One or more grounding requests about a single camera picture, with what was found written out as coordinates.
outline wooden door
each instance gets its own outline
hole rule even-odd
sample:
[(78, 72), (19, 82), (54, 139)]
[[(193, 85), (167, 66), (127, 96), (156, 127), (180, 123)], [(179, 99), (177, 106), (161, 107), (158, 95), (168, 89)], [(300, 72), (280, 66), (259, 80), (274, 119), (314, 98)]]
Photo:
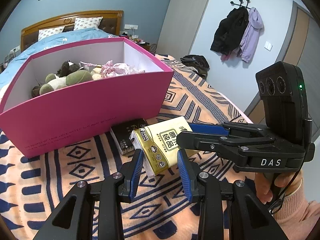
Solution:
[(171, 0), (156, 52), (180, 60), (188, 55), (208, 0)]

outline bed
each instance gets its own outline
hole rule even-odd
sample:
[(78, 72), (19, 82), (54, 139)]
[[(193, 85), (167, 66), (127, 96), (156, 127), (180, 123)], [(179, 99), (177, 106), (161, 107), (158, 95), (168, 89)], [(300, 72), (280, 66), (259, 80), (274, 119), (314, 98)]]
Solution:
[[(54, 37), (41, 46), (37, 42), (25, 52), (59, 44), (63, 36), (55, 35), (59, 38)], [(156, 54), (156, 57), (174, 70), (174, 76), (160, 113), (147, 120), (148, 124), (178, 116), (200, 124), (250, 122), (223, 94), (181, 62), (169, 55)], [(119, 154), (110, 132), (106, 132), (27, 159), (0, 130), (0, 213), (19, 240), (32, 239), (77, 181), (103, 180), (131, 158), (132, 153)], [(191, 160), (220, 180), (242, 179), (254, 190), (254, 174), (234, 172), (233, 163), (215, 153), (199, 152)], [(99, 203), (94, 211), (92, 239), (97, 239)], [(176, 166), (154, 178), (148, 178), (142, 170), (135, 202), (122, 204), (122, 219), (126, 239), (196, 239), (199, 205), (190, 204), (185, 197)], [(225, 223), (225, 236), (228, 236), (228, 223)]]
[[(32, 54), (70, 42), (115, 37), (119, 35), (122, 14), (123, 11), (121, 10), (76, 12), (53, 17), (24, 28), (21, 31), (21, 54), (14, 58), (7, 68), (0, 74), (0, 89), (10, 83), (18, 69)], [(103, 19), (100, 22), (98, 30), (90, 28), (73, 31), (76, 17), (103, 17)], [(62, 33), (55, 34), (38, 41), (39, 30), (58, 26), (65, 27)], [(3, 95), (3, 93), (4, 91), (0, 90), (0, 98), (2, 98), (1, 95)]]

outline blue gripper pad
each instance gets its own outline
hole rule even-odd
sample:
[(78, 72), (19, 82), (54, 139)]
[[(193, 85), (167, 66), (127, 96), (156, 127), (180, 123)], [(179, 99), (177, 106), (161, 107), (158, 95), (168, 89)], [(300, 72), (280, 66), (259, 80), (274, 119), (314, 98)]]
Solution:
[(132, 180), (130, 185), (130, 194), (129, 194), (130, 199), (133, 199), (136, 196), (142, 167), (143, 167), (143, 150), (140, 150), (138, 161), (132, 175)]
[(178, 168), (180, 172), (180, 177), (182, 180), (182, 186), (184, 189), (184, 194), (188, 198), (189, 202), (192, 201), (192, 192), (191, 192), (191, 180), (185, 165), (185, 160), (183, 159), (181, 150), (178, 150)]
[(190, 123), (189, 126), (191, 130), (196, 133), (215, 134), (221, 136), (228, 136), (229, 134), (229, 131), (221, 125)]

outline door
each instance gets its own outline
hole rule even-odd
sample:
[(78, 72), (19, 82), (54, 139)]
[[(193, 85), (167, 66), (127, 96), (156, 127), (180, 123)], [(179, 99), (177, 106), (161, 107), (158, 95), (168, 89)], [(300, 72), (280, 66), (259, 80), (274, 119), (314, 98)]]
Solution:
[(208, 0), (171, 0), (157, 46), (158, 54), (188, 55)]
[[(296, 65), (302, 71), (306, 86), (308, 113), (309, 117), (313, 119), (313, 141), (320, 134), (319, 51), (319, 26), (307, 11), (294, 2), (287, 36), (276, 61)], [(260, 100), (259, 94), (256, 95), (245, 113), (253, 123), (265, 124), (263, 101)]]

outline das logo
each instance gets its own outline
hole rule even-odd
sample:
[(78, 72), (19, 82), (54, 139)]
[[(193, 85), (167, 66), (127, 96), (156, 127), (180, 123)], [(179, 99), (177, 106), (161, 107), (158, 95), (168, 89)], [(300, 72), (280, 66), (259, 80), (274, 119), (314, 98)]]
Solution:
[(262, 159), (261, 166), (280, 166), (281, 159), (271, 159), (271, 161), (267, 161), (267, 159)]

